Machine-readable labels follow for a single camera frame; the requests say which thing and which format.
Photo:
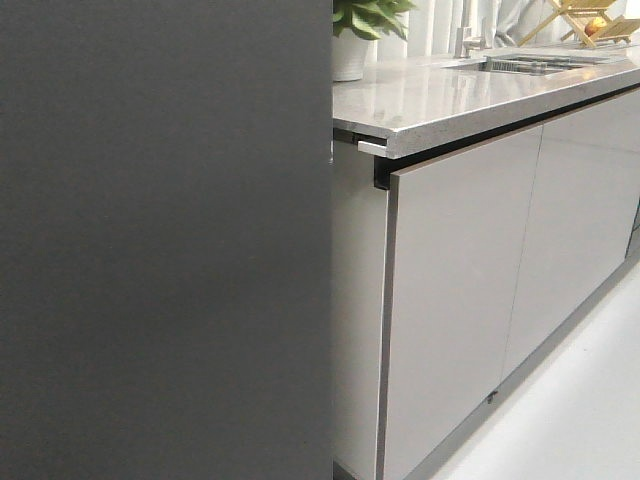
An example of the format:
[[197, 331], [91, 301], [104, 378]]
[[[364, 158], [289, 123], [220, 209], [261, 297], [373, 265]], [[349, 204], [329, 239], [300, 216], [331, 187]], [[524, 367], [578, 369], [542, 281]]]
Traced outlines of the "dark grey fridge door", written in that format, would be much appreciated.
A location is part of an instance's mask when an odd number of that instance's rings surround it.
[[1, 475], [328, 479], [327, 1], [1, 5]]

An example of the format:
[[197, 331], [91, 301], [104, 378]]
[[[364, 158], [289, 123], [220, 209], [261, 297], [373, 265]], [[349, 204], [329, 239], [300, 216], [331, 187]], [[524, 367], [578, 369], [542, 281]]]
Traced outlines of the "grey left cabinet door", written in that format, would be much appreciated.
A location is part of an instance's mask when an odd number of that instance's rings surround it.
[[499, 384], [542, 133], [392, 176], [383, 479], [407, 477]]

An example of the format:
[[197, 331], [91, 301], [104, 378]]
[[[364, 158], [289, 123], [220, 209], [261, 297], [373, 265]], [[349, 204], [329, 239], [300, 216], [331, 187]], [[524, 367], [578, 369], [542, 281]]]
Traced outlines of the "steel kitchen sink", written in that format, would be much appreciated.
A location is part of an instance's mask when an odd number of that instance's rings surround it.
[[439, 70], [486, 72], [529, 76], [549, 76], [556, 73], [585, 68], [601, 68], [613, 65], [636, 65], [623, 55], [592, 55], [570, 53], [502, 53], [485, 54], [459, 59], [437, 66]]

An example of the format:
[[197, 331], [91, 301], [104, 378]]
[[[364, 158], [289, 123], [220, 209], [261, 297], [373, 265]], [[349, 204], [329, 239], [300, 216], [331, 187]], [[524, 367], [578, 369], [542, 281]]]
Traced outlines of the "grey cabinet door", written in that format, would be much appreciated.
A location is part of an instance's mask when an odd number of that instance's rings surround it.
[[638, 203], [638, 91], [544, 125], [505, 375], [624, 261]]
[[542, 133], [392, 176], [383, 479], [407, 477], [499, 384]]

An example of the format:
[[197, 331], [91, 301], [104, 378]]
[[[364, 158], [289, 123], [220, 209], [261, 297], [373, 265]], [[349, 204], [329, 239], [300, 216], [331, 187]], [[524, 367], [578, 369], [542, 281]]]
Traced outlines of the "grey stone countertop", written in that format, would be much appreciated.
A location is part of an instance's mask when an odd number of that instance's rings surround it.
[[359, 81], [333, 86], [333, 137], [399, 159], [578, 104], [639, 83], [639, 47], [522, 49], [522, 54], [595, 58], [549, 75], [482, 72], [481, 55], [383, 61]]

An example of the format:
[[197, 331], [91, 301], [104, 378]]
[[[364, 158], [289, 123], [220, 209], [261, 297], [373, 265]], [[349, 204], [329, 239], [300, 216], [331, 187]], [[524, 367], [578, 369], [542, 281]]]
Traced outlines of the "green potted plant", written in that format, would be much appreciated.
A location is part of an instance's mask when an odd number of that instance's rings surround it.
[[338, 38], [345, 30], [356, 37], [375, 41], [381, 35], [395, 34], [407, 40], [408, 28], [401, 15], [416, 10], [409, 0], [335, 0], [333, 2], [333, 36]]

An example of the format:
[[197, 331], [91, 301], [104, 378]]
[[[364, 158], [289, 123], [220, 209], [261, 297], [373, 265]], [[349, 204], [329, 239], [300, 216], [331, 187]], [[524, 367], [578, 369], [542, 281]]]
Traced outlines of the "wooden dish rack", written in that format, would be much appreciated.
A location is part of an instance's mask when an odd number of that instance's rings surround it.
[[[524, 35], [516, 43], [517, 46], [521, 47], [530, 42], [558, 18], [569, 26], [569, 30], [560, 38], [560, 41], [564, 42], [570, 37], [575, 37], [586, 48], [595, 48], [604, 42], [630, 44], [632, 35], [639, 30], [638, 18], [626, 18], [624, 15], [615, 18], [609, 16], [608, 10], [615, 4], [614, 0], [547, 1], [547, 4], [551, 8], [551, 13]], [[584, 33], [584, 27], [589, 20], [596, 17], [604, 18], [607, 24], [588, 37]]]

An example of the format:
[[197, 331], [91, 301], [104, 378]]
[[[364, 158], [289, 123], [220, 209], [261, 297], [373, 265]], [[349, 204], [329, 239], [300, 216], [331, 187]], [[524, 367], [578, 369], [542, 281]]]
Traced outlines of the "grey right cabinet door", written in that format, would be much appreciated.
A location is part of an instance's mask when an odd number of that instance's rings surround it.
[[638, 203], [638, 91], [544, 125], [505, 375], [624, 261]]

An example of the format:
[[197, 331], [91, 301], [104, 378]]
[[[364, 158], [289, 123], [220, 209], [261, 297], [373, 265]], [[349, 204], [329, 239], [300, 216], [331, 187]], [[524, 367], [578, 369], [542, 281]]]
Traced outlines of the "red yellow apple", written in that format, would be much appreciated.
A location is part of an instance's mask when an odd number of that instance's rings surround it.
[[606, 26], [607, 22], [602, 17], [596, 17], [587, 22], [584, 27], [584, 33], [590, 37]]

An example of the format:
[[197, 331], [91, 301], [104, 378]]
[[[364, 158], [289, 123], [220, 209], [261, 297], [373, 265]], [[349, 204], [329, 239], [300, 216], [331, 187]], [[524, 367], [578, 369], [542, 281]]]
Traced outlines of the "steel kitchen faucet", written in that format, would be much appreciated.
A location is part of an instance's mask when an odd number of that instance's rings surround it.
[[462, 6], [461, 26], [456, 30], [454, 45], [454, 55], [456, 59], [466, 59], [470, 57], [471, 50], [483, 50], [488, 47], [489, 38], [487, 34], [488, 23], [484, 17], [481, 21], [481, 33], [479, 36], [472, 35], [471, 20], [472, 5], [470, 0], [464, 0]]

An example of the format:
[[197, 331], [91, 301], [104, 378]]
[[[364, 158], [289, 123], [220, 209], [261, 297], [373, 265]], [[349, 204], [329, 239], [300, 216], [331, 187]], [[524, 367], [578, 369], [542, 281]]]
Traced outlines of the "white plant pot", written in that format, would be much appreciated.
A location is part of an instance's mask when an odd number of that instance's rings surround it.
[[365, 40], [351, 30], [332, 38], [332, 79], [334, 82], [359, 81], [364, 77], [368, 52], [377, 44]]

